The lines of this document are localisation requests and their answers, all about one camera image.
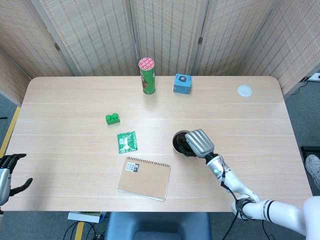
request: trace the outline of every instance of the woven panel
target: woven panel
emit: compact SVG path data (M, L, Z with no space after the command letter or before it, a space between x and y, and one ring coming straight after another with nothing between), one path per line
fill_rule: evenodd
M242 75L270 75L283 94L320 63L320 1L283 0L266 22Z
M30 79L0 49L0 90L10 100L22 104Z
M234 75L274 0L216 0L209 5L198 75Z
M125 0L41 0L83 76L138 74Z
M29 75L71 76L21 0L0 1L0 48Z
M201 0L133 0L140 57L155 60L155 74L189 74Z

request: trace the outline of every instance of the green building block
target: green building block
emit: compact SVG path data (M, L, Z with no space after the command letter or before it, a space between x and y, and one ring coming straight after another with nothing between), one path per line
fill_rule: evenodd
M108 125L120 123L118 113L112 113L112 115L108 114L107 116L105 116L105 120Z

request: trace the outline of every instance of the pringles can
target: pringles can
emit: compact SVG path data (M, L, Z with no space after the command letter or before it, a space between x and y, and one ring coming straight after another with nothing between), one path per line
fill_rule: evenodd
M156 91L155 61L150 57L144 57L139 61L142 88L145 94L153 94Z

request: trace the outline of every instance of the blue box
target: blue box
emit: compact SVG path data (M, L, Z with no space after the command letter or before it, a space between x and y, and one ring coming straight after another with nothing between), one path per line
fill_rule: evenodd
M173 92L189 94L192 84L192 76L177 73L173 84Z

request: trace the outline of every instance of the gray carpet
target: gray carpet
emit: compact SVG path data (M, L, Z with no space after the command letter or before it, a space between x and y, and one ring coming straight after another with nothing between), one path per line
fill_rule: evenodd
M0 147L4 141L9 125L11 123L11 119L15 114L16 108L17 105L0 94L0 118L8 118L0 119Z
M320 82L309 82L307 86L300 88L299 93L291 95L285 100L299 147L320 146L319 93ZM312 181L310 184L311 189L313 189L312 192L317 193ZM62 240L66 229L73 223L73 221L67 220L67 215L67 212L6 212L0 239ZM234 215L229 212L213 212L210 214L210 217L212 239L221 240L227 232ZM95 228L97 229L97 233L103 233L105 225L105 221L96 224ZM305 239L305 237L292 230L269 222L266 222L265 226L268 234L273 234L276 240ZM86 236L88 230L89 226L86 226L84 236ZM66 239L70 239L70 233L71 231L69 231ZM93 233L91 232L88 239L91 240L92 238ZM234 223L226 239L267 240L262 229L262 221L242 221L239 219Z

